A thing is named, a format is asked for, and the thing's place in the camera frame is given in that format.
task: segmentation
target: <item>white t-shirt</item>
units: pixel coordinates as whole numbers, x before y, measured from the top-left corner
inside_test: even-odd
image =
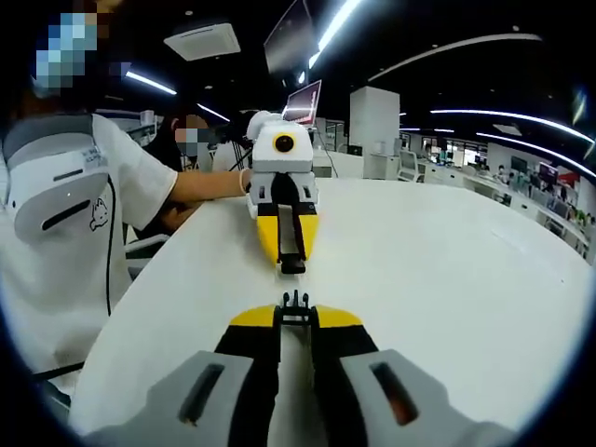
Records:
[[[106,185],[94,206],[85,210],[88,222],[64,232],[68,234],[28,245],[15,236],[0,202],[2,309],[17,349],[33,373],[85,360],[108,319],[106,263],[112,213],[110,304],[114,311],[130,285],[122,223],[144,228],[176,182],[174,170],[149,156],[109,119],[94,115],[93,134],[108,159],[116,192],[114,209],[112,190]],[[2,161],[0,188],[6,184]],[[76,377],[68,374],[53,382],[71,394]]]
[[[213,156],[213,172],[230,170],[246,154],[242,146],[235,142],[225,142],[217,145],[217,150]],[[249,158],[246,157],[234,170],[243,170],[249,166]]]

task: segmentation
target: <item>camera lens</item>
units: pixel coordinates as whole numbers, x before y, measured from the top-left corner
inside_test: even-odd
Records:
[[[288,135],[283,135],[276,139],[276,149],[278,149],[280,152],[289,152],[293,149],[293,147],[294,138]]]

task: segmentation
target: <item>black ceiling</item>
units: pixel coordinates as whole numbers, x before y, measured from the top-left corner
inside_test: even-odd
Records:
[[[307,1],[318,36],[345,0]],[[237,110],[278,110],[289,91],[267,72],[263,42],[291,0],[238,2],[139,2],[128,0],[117,38],[130,47],[133,70],[234,116]],[[403,127],[454,129],[454,137],[480,139],[475,132],[501,134],[493,124],[515,124],[522,137],[581,161],[589,142],[560,130],[516,119],[474,115],[431,115],[439,108],[483,109],[539,116],[571,126],[578,94],[592,98],[589,75],[593,39],[589,14],[574,2],[549,7],[537,0],[362,0],[319,58],[311,80],[323,79],[319,115],[349,120],[349,95],[370,85],[400,94]],[[193,15],[185,15],[192,10]],[[181,25],[228,19],[242,51],[186,62],[163,43]],[[508,40],[445,51],[368,82],[382,70],[433,46],[487,34],[537,34],[543,41]],[[104,106],[165,110],[172,97],[125,80]],[[574,128],[596,136],[589,112]]]

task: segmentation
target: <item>round table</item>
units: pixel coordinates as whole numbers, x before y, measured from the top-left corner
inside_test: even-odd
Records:
[[[91,349],[70,422],[81,434],[138,413],[148,389],[213,350],[242,311],[284,291],[358,315],[379,349],[440,380],[475,420],[519,430],[573,360],[590,313],[588,264],[536,222],[466,189],[319,179],[306,273],[264,256],[243,198],[205,204],[134,281]],[[315,445],[307,350],[282,333],[269,445]]]

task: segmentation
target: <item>cartoon print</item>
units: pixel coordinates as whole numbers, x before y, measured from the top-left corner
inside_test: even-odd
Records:
[[[91,212],[91,231],[95,231],[101,226],[106,225],[108,222],[108,207],[105,206],[105,202],[100,197],[93,204],[93,211]]]

